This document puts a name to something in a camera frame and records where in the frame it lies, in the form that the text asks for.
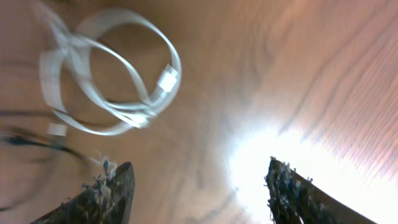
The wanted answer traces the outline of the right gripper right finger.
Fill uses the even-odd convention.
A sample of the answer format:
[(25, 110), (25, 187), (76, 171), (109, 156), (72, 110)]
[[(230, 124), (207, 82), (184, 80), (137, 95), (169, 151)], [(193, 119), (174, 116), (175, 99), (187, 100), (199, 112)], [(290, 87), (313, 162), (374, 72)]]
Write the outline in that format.
[(271, 157), (264, 180), (270, 194), (267, 206), (275, 224), (372, 223), (275, 157)]

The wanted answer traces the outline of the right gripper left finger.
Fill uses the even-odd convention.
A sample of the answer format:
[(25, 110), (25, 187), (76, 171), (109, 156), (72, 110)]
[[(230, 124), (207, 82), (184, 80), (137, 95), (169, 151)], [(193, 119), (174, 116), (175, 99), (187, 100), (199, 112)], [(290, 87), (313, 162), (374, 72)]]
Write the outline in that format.
[(33, 224), (128, 224), (134, 198), (134, 169), (130, 162), (121, 164), (112, 178), (99, 177), (85, 191)]

